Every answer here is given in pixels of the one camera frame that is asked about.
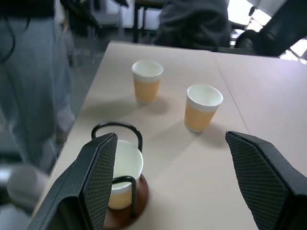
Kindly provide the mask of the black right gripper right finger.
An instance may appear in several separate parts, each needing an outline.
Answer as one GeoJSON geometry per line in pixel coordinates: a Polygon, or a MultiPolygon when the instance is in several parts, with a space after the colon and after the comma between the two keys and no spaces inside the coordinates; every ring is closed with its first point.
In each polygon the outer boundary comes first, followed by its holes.
{"type": "Polygon", "coordinates": [[[240,192],[259,230],[307,230],[307,177],[258,137],[227,131],[240,192]]]}

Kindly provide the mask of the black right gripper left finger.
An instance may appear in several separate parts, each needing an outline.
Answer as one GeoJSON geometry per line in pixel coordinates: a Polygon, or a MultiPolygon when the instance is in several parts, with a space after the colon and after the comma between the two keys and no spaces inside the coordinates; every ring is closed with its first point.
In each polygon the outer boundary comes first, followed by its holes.
{"type": "Polygon", "coordinates": [[[27,230],[103,230],[111,194],[118,137],[85,144],[56,179],[27,230]]]}

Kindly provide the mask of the orange and white paper cup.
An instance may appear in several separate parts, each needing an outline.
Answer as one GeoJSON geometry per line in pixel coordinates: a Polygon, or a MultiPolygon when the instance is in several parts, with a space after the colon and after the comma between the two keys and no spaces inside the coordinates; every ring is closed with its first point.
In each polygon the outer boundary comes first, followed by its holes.
{"type": "Polygon", "coordinates": [[[190,86],[187,89],[185,127],[192,132],[204,131],[223,100],[223,95],[210,85],[196,84],[190,86]]]}
{"type": "Polygon", "coordinates": [[[139,103],[151,103],[157,97],[164,67],[152,60],[135,62],[131,71],[133,74],[134,91],[139,103]]]}
{"type": "Polygon", "coordinates": [[[122,180],[112,184],[108,207],[115,210],[127,208],[132,204],[132,182],[139,183],[143,170],[142,152],[133,144],[117,142],[113,179],[122,180]]]}

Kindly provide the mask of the person in grey trousers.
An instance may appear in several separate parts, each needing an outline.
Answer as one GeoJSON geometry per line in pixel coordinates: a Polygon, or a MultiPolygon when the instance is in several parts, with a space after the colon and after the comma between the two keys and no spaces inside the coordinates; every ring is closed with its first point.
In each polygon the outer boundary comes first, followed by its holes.
{"type": "Polygon", "coordinates": [[[74,124],[58,0],[0,0],[0,108],[24,162],[51,171],[74,124]]]}

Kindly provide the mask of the black office chair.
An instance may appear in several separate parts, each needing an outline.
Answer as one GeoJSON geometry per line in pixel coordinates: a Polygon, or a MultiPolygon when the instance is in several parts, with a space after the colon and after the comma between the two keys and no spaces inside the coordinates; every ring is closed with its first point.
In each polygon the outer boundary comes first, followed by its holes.
{"type": "Polygon", "coordinates": [[[300,39],[307,37],[307,0],[287,0],[259,31],[246,30],[235,48],[254,54],[278,57],[300,39]]]}

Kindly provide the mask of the person in grey jacket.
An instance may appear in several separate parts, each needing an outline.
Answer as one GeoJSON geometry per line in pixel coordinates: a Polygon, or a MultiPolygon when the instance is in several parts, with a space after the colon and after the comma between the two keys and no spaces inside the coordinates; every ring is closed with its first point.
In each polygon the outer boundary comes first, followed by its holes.
{"type": "Polygon", "coordinates": [[[154,44],[188,49],[230,46],[226,0],[165,0],[154,44]]]}

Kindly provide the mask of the black metal table frame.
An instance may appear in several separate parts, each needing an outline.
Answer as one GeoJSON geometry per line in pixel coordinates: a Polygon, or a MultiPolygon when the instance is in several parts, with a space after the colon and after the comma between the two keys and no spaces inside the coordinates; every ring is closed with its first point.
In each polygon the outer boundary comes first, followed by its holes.
{"type": "Polygon", "coordinates": [[[133,10],[133,42],[139,42],[139,33],[144,34],[146,27],[146,13],[148,9],[161,10],[165,0],[134,0],[133,10]],[[140,10],[142,10],[142,26],[140,27],[140,10]]]}

